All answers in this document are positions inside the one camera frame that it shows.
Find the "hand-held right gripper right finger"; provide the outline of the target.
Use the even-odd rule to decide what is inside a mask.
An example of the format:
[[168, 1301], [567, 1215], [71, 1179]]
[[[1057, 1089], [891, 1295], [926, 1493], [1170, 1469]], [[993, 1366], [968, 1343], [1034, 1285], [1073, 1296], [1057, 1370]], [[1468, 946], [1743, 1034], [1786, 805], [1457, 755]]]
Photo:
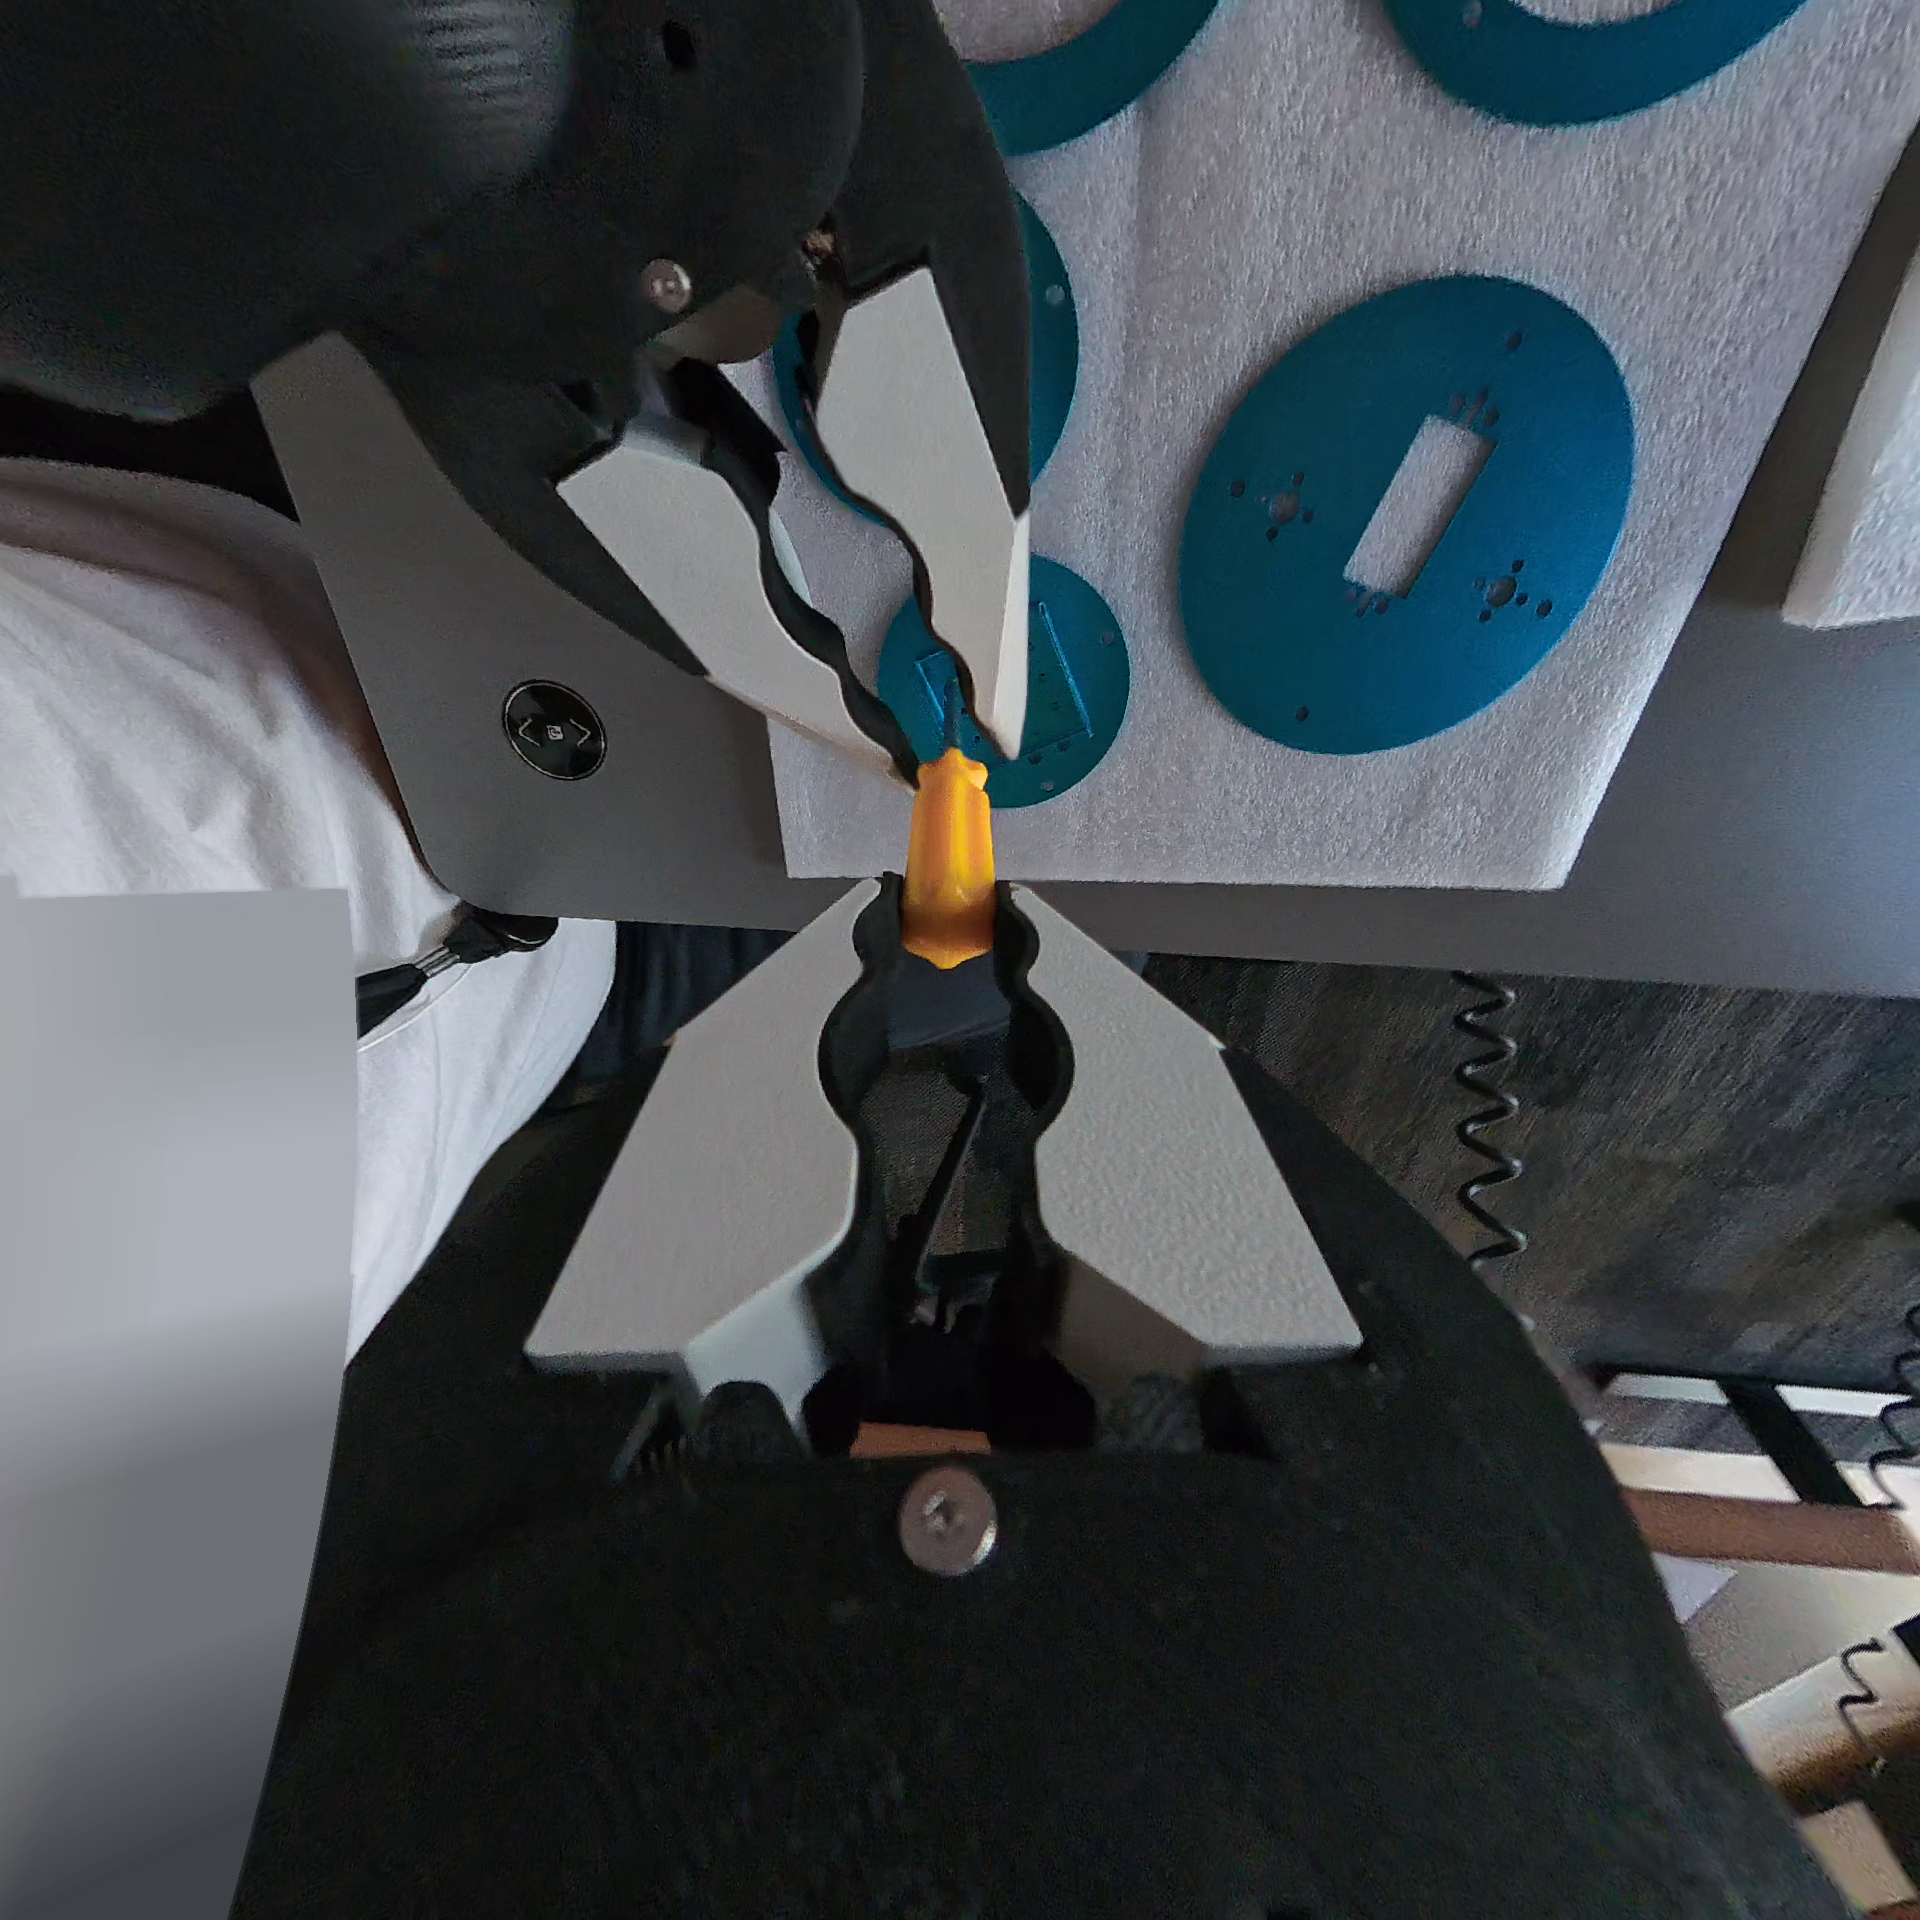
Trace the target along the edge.
[[1004, 893], [1017, 1008], [1064, 1046], [1035, 1093], [1047, 1344], [1073, 1374], [1355, 1353], [1360, 1329], [1214, 1035], [1034, 889]]

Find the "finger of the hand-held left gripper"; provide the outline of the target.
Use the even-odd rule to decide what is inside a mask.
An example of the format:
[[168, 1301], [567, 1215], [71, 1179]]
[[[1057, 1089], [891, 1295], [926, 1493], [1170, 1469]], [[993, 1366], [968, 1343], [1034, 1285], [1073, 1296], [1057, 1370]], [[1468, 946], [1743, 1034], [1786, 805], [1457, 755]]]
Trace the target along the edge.
[[814, 438], [914, 568], [976, 729], [1010, 757], [1026, 714], [1026, 270], [1000, 288], [911, 267], [816, 307]]
[[560, 480], [560, 498], [715, 688], [911, 785], [918, 760], [811, 605], [801, 557], [755, 471], [692, 423], [640, 417]]

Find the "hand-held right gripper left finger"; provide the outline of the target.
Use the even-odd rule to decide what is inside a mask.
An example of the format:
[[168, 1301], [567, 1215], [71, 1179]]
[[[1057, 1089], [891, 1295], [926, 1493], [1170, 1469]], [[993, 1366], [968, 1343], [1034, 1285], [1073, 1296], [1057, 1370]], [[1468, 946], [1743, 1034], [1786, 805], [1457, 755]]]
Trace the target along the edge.
[[809, 1283], [848, 1247], [860, 1150], [828, 1090], [833, 1018], [880, 986], [899, 885], [860, 880], [684, 1024], [523, 1357], [548, 1374], [667, 1376], [686, 1401], [833, 1370]]

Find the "blue round plate with bracket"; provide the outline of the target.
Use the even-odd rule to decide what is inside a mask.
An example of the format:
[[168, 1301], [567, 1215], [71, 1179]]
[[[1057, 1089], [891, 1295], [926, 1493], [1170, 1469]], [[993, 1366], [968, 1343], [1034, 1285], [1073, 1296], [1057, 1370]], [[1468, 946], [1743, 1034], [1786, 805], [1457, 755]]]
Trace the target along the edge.
[[[961, 707], [955, 665], [930, 635], [919, 607], [903, 601], [880, 648], [879, 695], [923, 761], [950, 743], [946, 714]], [[1035, 810], [1087, 782], [1112, 752], [1131, 695], [1121, 623], [1073, 568], [1028, 566], [1026, 710], [1016, 760], [962, 715], [958, 749], [988, 768], [990, 805]]]

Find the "orange-handled screwdriver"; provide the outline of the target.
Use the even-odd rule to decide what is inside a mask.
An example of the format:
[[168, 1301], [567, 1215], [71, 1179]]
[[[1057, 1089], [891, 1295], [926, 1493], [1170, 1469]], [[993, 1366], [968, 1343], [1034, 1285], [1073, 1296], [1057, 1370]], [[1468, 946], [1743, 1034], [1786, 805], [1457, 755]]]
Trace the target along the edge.
[[900, 946], [940, 971], [993, 951], [996, 858], [988, 766], [961, 749], [919, 768], [907, 831]]

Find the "black round desk control button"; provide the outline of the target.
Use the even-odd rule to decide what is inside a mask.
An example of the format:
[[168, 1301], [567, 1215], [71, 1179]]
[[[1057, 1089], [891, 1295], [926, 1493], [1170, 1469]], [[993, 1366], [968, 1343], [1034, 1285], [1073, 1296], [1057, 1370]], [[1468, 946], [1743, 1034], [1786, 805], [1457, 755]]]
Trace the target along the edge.
[[596, 710], [552, 680], [514, 687], [502, 710], [502, 727], [516, 760], [548, 779], [591, 779], [609, 755], [609, 731]]

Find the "small blue round disc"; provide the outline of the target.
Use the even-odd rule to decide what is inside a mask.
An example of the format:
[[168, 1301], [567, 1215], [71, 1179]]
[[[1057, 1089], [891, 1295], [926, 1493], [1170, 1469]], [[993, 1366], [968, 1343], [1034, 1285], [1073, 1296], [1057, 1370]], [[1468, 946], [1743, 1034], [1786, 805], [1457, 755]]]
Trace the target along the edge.
[[[1032, 202], [1016, 192], [1028, 277], [1028, 477], [1040, 480], [1062, 445], [1080, 374], [1080, 326], [1073, 280]], [[801, 397], [801, 326], [787, 322], [774, 346], [774, 383], [784, 427], [793, 448], [826, 493], [856, 517], [880, 525], [860, 501], [840, 488], [811, 432]]]

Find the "white foam sheet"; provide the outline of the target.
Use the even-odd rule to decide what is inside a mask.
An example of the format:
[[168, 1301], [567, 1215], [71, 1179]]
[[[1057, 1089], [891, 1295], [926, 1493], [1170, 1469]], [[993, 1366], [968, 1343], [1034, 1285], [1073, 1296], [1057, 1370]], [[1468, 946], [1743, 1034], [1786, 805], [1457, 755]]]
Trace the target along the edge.
[[[1448, 97], [1384, 6], [1222, 6], [1136, 103], [1010, 163], [1078, 319], [1035, 560], [1119, 621], [1131, 690], [1081, 782], [996, 807], [1004, 877], [1537, 894], [1563, 885], [1916, 131], [1916, 6], [1798, 6], [1716, 73], [1609, 125], [1523, 128]], [[1257, 383], [1417, 281], [1554, 297], [1611, 353], [1634, 430], [1585, 609], [1527, 545], [1459, 624], [1560, 626], [1439, 735], [1338, 755], [1208, 687], [1180, 557]]]

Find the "large blue disc rectangular cutout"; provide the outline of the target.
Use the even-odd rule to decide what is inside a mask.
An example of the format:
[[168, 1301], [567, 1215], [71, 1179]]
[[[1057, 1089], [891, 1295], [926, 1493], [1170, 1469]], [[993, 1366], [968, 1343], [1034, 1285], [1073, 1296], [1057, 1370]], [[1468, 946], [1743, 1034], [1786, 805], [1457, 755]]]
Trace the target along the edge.
[[1634, 466], [1626, 378], [1571, 304], [1497, 277], [1363, 301], [1259, 375], [1202, 465], [1191, 662], [1291, 751], [1439, 736], [1571, 635]]

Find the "white foam block round hole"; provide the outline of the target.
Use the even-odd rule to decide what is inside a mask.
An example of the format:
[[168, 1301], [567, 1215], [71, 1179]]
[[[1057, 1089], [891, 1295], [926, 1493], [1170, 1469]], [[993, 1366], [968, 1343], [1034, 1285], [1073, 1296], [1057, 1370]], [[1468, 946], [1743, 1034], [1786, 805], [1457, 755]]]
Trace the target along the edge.
[[1818, 501], [1783, 621], [1831, 633], [1919, 617], [1919, 264], [1889, 313]]

